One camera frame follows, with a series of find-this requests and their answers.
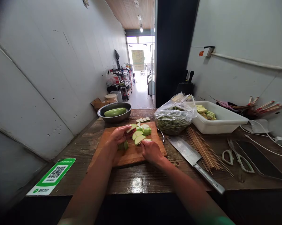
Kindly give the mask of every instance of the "metal shelving rack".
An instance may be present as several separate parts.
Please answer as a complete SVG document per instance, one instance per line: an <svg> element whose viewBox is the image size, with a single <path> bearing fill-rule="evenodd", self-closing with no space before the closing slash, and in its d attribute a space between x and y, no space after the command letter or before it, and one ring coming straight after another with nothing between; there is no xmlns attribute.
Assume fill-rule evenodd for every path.
<svg viewBox="0 0 282 225"><path fill-rule="evenodd" d="M123 82L124 82L124 85L119 85L121 88L124 88L125 89L125 94L126 94L126 97L127 97L127 100L128 100L128 91L127 91L127 86L131 86L131 88L132 88L132 85L131 85L131 78L130 78L130 76L129 76L129 71L128 72L123 72L123 70L119 70L119 69L116 69L116 70L111 70L111 72L118 72L118 73L114 73L114 74L116 74L117 76L118 76L118 78L119 78L119 81L122 81L123 80ZM126 81L125 81L125 79L124 79L124 75L127 75L126 77L128 78L128 80L127 80L127 83L126 83Z"/></svg>

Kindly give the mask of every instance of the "white cord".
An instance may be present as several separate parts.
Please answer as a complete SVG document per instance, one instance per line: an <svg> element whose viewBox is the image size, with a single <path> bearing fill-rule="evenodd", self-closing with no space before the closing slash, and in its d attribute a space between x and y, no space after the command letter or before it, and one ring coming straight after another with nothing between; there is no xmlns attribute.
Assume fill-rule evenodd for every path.
<svg viewBox="0 0 282 225"><path fill-rule="evenodd" d="M247 134L245 134L245 137L247 137L247 138L249 138L250 140L252 140L251 137L249 137ZM277 153L275 153L275 152L273 152L273 151L270 151L269 149L267 149L267 148L265 148L264 146L260 145L260 144L257 143L256 141L254 141L254 140L252 140L252 141L253 141L254 143L258 144L259 146L263 147L263 148L266 149L267 151L272 152L272 153L274 153L275 155L282 156L282 155L277 154Z"/></svg>
<svg viewBox="0 0 282 225"><path fill-rule="evenodd" d="M267 131L266 131L266 129L263 127L263 125L261 125L259 122L255 121L255 120L250 120L250 121L254 121L254 122L256 122L257 124L259 124L259 125L262 127L262 129L265 131L266 135L268 135L268 137L269 137L275 144L277 144L277 143L270 137L270 135L267 133Z"/></svg>
<svg viewBox="0 0 282 225"><path fill-rule="evenodd" d="M255 134L255 133L251 133L251 132L249 132L249 131L245 130L244 128L242 128L242 126L241 126L241 125L240 125L240 128L241 128L243 131L245 131L245 132L247 132L247 133L249 133L249 134ZM255 135L268 137L267 135L263 135L263 134L255 134Z"/></svg>

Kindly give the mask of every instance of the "white wall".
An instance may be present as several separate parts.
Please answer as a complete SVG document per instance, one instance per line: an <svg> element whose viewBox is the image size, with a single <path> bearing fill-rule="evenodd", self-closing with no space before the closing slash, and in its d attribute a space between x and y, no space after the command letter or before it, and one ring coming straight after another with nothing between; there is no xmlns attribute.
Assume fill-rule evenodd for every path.
<svg viewBox="0 0 282 225"><path fill-rule="evenodd" d="M96 112L90 102L106 95L106 70L128 62L125 33L104 0L0 3L0 45L73 134Z"/></svg>
<svg viewBox="0 0 282 225"><path fill-rule="evenodd" d="M104 0L89 3L0 1L0 131L45 159L96 118L115 49L128 62L121 24ZM0 206L43 165L21 144L0 133Z"/></svg>
<svg viewBox="0 0 282 225"><path fill-rule="evenodd" d="M0 132L0 208L5 207L45 165Z"/></svg>
<svg viewBox="0 0 282 225"><path fill-rule="evenodd" d="M259 105L282 103L282 72L230 60L199 57L201 46L214 45L219 54L282 66L282 0L201 0L187 69L194 71L195 97L215 102ZM270 130L282 137L282 111L268 117Z"/></svg>

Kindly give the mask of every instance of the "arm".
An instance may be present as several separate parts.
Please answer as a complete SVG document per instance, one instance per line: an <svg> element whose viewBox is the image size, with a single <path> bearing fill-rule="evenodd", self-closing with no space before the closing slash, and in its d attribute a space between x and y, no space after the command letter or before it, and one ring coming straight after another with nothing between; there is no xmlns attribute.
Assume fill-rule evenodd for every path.
<svg viewBox="0 0 282 225"><path fill-rule="evenodd" d="M126 140L131 125L117 128L100 151L96 161L89 169L80 186L71 198L59 224L94 224L104 199L113 159L118 144Z"/></svg>
<svg viewBox="0 0 282 225"><path fill-rule="evenodd" d="M157 143L144 140L141 146L143 157L167 175L179 199L198 224L212 224L219 217L230 221L202 186L163 157Z"/></svg>

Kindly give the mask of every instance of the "wooden countertop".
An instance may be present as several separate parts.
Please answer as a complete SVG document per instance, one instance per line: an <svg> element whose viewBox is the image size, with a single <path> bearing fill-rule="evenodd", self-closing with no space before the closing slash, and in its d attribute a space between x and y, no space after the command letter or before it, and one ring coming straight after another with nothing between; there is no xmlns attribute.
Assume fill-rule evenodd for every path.
<svg viewBox="0 0 282 225"><path fill-rule="evenodd" d="M150 117L151 121L155 121L154 112L156 109L132 109L130 117L117 124L107 124L102 118L99 118L79 139L76 140L71 150L67 151L61 158L76 158L75 163L65 174L63 179L59 182L50 196L65 196L73 195L80 182L84 178L87 168L91 162L92 156L96 150L97 144L105 128L124 126L135 123L137 119ZM217 134L208 135L202 134L202 137L215 150L216 154L221 157L224 150L228 150L227 138L232 140L248 141L244 137L245 132L240 128L235 130L232 134ZM183 132L180 135L186 142L189 142L186 134ZM263 144L268 149L282 154L282 148L274 144L269 138L257 135L250 135L254 140ZM207 191L212 188L200 177L200 175L193 170L191 165L180 155L180 153L169 143L166 139L164 142L165 149L168 154L170 162L179 162L178 168L184 173L195 179L198 183L202 183ZM244 153L236 146L236 150L244 156ZM282 157L277 156L264 150L261 147L258 149L282 172ZM213 171L211 175L218 183L220 183L226 191L241 190L241 189L280 189L282 188L282 181L262 177L259 174L248 174L241 170L238 163L233 166L227 165L230 171L234 174L231 177L225 171ZM149 163L142 163L132 165L124 168L113 168L107 188L107 194L129 194L129 193L165 193L172 192L167 177L157 168Z"/></svg>

